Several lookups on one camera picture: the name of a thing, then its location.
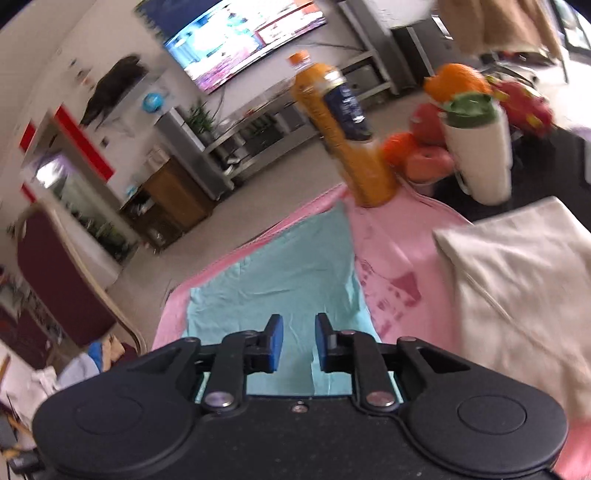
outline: orange bottle cap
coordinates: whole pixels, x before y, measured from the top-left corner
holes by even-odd
[[[290,57],[290,63],[292,65],[298,65],[299,63],[302,63],[303,61],[306,61],[309,59],[310,59],[310,54],[305,50],[300,50],[298,53],[294,53]]]

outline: orange juice bottle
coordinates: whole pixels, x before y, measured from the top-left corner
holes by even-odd
[[[291,93],[339,159],[357,204],[377,207],[389,201],[399,185],[346,79],[335,67],[312,63],[306,51],[292,55],[290,62],[296,71]]]

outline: pink cloth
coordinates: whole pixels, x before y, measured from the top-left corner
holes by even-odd
[[[451,295],[440,268],[431,232],[468,223],[446,205],[402,189],[375,209],[355,206],[344,185],[332,188],[253,241],[220,258],[179,285],[162,313],[152,349],[179,339],[191,288],[208,282],[240,259],[269,243],[285,229],[343,200],[351,225],[355,266],[375,329],[382,341],[403,335],[422,338],[448,351],[459,352]],[[567,480],[591,475],[591,423],[571,427],[556,471]]]

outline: red wall stripe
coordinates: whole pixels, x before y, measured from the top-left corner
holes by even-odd
[[[21,143],[19,144],[21,146],[21,150],[23,152],[26,152],[27,149],[29,148],[29,145],[31,145],[31,142],[33,141],[33,137],[35,136],[35,132],[36,132],[36,128],[35,125],[33,124],[33,122],[29,122],[29,124],[27,125],[25,132],[22,135],[21,138]]]
[[[27,197],[27,199],[29,200],[29,202],[35,203],[37,201],[37,198],[35,197],[35,194],[30,189],[29,185],[27,185],[26,183],[23,183],[21,185],[21,192],[22,192],[22,194],[25,197]]]
[[[87,162],[95,169],[98,175],[107,181],[113,176],[115,171],[106,162],[102,155],[97,151],[92,143],[86,138],[84,132],[78,127],[77,122],[74,121],[66,107],[61,105],[57,109],[56,121],[60,124],[63,132],[70,137],[74,145],[84,155]]]

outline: bottle label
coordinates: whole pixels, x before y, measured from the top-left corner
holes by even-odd
[[[372,138],[363,110],[346,83],[329,91],[324,96],[324,102],[347,140],[366,141]]]

